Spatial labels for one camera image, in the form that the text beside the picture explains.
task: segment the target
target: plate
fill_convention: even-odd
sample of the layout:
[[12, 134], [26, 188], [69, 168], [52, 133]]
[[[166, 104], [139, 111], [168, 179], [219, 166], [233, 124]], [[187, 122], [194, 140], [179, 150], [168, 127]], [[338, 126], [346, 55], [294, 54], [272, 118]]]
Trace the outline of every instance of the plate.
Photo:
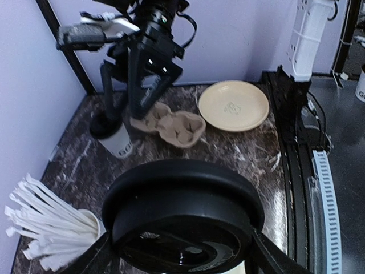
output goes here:
[[200, 96], [201, 116], [225, 131], [251, 130], [265, 121], [269, 101], [256, 86], [242, 81], [226, 81], [208, 87]]

